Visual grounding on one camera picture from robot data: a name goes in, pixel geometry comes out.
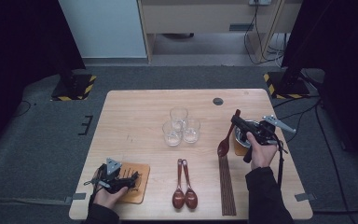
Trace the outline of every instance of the wooden spoon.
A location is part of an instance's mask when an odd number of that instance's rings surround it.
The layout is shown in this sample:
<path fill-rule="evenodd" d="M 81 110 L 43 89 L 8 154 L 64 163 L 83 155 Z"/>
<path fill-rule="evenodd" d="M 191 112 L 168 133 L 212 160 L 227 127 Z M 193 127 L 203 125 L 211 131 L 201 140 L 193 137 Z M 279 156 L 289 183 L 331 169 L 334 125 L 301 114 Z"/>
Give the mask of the wooden spoon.
<path fill-rule="evenodd" d="M 186 182 L 187 182 L 187 191 L 185 196 L 185 202 L 188 208 L 195 209 L 199 203 L 196 192 L 190 186 L 190 178 L 188 177 L 188 168 L 187 161 L 182 160 L 183 169 L 185 170 Z"/>
<path fill-rule="evenodd" d="M 177 209 L 182 208 L 183 204 L 185 204 L 185 194 L 183 193 L 182 188 L 180 186 L 181 176 L 182 176 L 182 159 L 179 159 L 178 160 L 178 186 L 172 196 L 173 207 Z"/>
<path fill-rule="evenodd" d="M 241 113 L 241 111 L 239 109 L 237 109 L 235 111 L 235 116 L 239 116 Z M 231 122 L 231 126 L 229 127 L 229 131 L 227 134 L 227 137 L 225 139 L 223 139 L 219 146 L 217 147 L 217 155 L 219 157 L 224 157 L 227 155 L 228 151 L 229 151 L 229 142 L 228 142 L 228 138 L 231 135 L 232 130 L 234 129 L 234 124 Z"/>

